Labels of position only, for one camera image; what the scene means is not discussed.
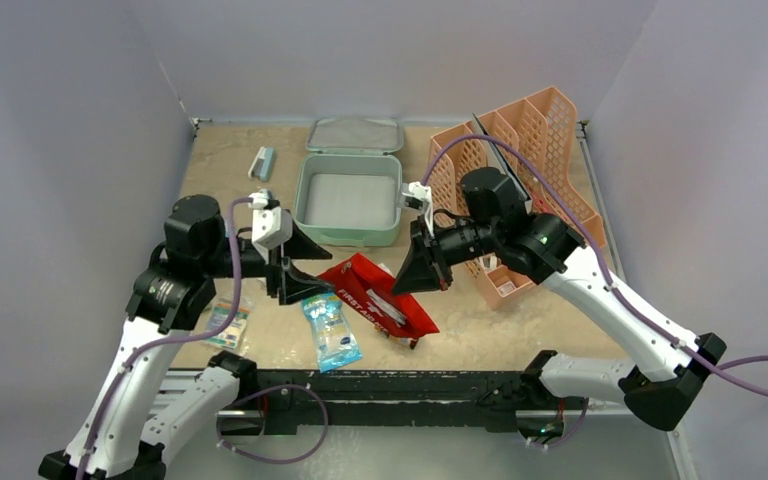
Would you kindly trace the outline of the red first aid pouch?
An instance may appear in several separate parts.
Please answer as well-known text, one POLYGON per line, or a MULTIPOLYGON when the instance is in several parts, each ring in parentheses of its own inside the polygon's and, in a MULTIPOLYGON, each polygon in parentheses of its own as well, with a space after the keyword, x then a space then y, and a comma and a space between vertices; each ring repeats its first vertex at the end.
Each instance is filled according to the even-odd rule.
POLYGON ((318 275, 334 287, 347 306, 368 320, 382 334, 413 349, 419 339, 437 334, 439 328, 410 294, 391 292, 391 272, 362 253, 355 253, 318 275))

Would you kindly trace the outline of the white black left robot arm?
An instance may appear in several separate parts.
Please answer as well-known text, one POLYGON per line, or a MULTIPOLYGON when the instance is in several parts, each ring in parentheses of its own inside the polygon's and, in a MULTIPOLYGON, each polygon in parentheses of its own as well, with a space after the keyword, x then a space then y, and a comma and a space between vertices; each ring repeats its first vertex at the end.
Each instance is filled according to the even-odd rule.
POLYGON ((282 305, 328 291, 295 261, 326 260, 327 250, 295 224, 267 190, 244 198, 252 223, 238 229, 231 208, 208 195, 179 199, 164 223, 164 240, 134 282, 122 336, 102 389, 68 446, 46 455, 45 479, 162 479, 182 447, 226 406, 244 409, 261 389, 256 364, 215 355, 185 392, 152 415, 172 361, 197 340, 195 327, 215 283, 262 278, 282 305))

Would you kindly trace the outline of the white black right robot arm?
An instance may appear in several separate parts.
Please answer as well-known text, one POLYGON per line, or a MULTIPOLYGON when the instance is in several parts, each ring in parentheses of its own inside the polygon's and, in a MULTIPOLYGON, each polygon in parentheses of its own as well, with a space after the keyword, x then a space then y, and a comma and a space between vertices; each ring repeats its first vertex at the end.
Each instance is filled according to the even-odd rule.
POLYGON ((421 215, 410 224, 410 248, 395 278, 395 295, 443 291, 451 268, 494 255, 575 306, 625 352, 614 360, 541 352, 521 381, 524 399, 544 407, 556 398, 589 397, 621 403, 645 424, 671 431, 701 391, 726 344, 698 336, 668 319, 635 292, 618 299, 623 282, 603 276, 599 252, 561 217, 531 213, 516 181, 492 167, 461 180, 468 213, 437 227, 432 190, 419 182, 402 188, 404 204, 421 215))

